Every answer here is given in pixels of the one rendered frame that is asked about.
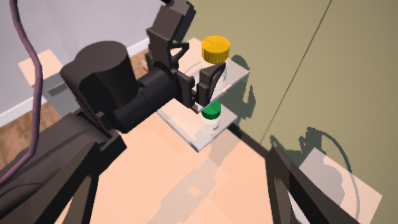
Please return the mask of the clear bottle with green cap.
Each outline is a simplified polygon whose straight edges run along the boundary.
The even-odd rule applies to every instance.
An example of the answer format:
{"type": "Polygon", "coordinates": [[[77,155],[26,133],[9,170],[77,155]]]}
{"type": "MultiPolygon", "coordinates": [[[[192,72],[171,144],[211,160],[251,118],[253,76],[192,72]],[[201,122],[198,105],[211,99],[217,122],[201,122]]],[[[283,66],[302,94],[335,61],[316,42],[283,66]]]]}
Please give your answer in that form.
{"type": "Polygon", "coordinates": [[[214,101],[201,112],[201,130],[206,134],[214,134],[219,129],[221,104],[214,101]]]}

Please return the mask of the bottle with yellow cap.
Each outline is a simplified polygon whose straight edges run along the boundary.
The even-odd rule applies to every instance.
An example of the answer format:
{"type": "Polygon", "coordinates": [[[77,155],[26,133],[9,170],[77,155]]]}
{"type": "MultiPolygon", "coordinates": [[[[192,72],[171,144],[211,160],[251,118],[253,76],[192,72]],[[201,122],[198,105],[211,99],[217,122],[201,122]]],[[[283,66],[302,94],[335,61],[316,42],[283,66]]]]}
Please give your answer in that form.
{"type": "Polygon", "coordinates": [[[225,84],[229,47],[230,44],[228,40],[219,36],[211,36],[202,41],[201,54],[203,59],[201,60],[201,69],[226,62],[226,68],[219,78],[214,91],[221,89],[225,84]]]}

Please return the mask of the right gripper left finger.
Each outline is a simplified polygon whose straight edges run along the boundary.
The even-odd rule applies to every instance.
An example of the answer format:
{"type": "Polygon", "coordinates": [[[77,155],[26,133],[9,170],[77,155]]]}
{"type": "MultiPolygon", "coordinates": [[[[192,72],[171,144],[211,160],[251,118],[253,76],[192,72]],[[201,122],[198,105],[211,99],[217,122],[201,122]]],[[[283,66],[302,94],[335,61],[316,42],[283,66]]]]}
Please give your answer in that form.
{"type": "Polygon", "coordinates": [[[55,224],[69,201],[62,224],[90,224],[103,154],[89,142],[39,191],[0,220],[0,224],[55,224]]]}

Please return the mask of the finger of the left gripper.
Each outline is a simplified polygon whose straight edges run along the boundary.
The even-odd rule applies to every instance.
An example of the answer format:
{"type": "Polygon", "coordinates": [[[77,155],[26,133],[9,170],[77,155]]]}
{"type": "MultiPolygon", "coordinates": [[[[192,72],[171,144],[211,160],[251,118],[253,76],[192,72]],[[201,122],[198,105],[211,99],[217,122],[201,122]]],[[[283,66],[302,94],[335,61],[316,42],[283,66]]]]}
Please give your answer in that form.
{"type": "Polygon", "coordinates": [[[222,73],[224,72],[225,68],[226,68],[226,62],[222,62],[222,63],[218,63],[215,65],[203,68],[199,71],[199,82],[201,82],[202,84],[206,85],[209,88],[208,89],[208,104],[210,103],[210,100],[212,98],[216,84],[217,84],[219,78],[221,77],[222,73]],[[211,82],[212,82],[212,84],[211,84],[211,82]],[[211,86],[209,87],[209,85],[211,85],[211,86]],[[209,93],[209,90],[210,90],[210,93],[209,93]]]}
{"type": "Polygon", "coordinates": [[[177,48],[182,48],[177,54],[174,56],[179,59],[189,50],[189,42],[182,42],[181,44],[178,42],[172,42],[173,45],[170,46],[170,49],[177,49],[177,48]]]}

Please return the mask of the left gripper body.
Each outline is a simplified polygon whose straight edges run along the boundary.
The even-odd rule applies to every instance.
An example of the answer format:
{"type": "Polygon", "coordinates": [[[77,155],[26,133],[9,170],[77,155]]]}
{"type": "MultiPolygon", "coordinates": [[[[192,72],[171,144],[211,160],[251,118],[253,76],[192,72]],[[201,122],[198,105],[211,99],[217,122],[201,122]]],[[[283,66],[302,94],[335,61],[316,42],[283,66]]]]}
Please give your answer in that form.
{"type": "Polygon", "coordinates": [[[208,104],[209,88],[198,82],[194,91],[195,78],[179,71],[179,61],[171,55],[170,46],[184,18],[183,14],[161,5],[152,27],[146,29],[150,42],[149,52],[145,54],[148,73],[136,81],[138,88],[143,87],[140,92],[148,101],[152,114],[172,99],[188,109],[195,102],[202,107],[208,104]]]}

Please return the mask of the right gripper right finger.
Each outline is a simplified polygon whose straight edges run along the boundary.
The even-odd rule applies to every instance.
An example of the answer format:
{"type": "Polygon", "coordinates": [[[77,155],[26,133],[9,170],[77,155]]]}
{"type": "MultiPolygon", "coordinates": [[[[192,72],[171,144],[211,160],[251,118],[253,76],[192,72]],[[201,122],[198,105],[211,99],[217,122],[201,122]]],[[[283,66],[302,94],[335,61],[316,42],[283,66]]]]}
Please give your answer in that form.
{"type": "Polygon", "coordinates": [[[270,149],[265,169],[273,224],[299,224],[289,193],[310,224],[360,224],[324,194],[280,148],[270,149]]]}

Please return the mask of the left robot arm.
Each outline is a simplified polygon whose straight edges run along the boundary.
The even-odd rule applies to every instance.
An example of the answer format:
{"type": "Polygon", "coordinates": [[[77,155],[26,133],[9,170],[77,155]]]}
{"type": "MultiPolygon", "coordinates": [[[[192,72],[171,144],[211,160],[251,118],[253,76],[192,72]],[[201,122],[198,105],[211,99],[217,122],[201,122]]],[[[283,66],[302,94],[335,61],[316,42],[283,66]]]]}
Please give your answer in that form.
{"type": "MultiPolygon", "coordinates": [[[[188,0],[169,0],[165,6],[185,16],[174,38],[181,44],[197,11],[188,0]]],[[[36,154],[28,162],[11,170],[29,146],[0,170],[0,220],[92,141],[103,154],[101,175],[128,148],[115,130],[127,134],[152,115],[127,48],[120,42],[100,41],[84,47],[60,69],[60,75],[80,108],[39,133],[36,154]]]]}

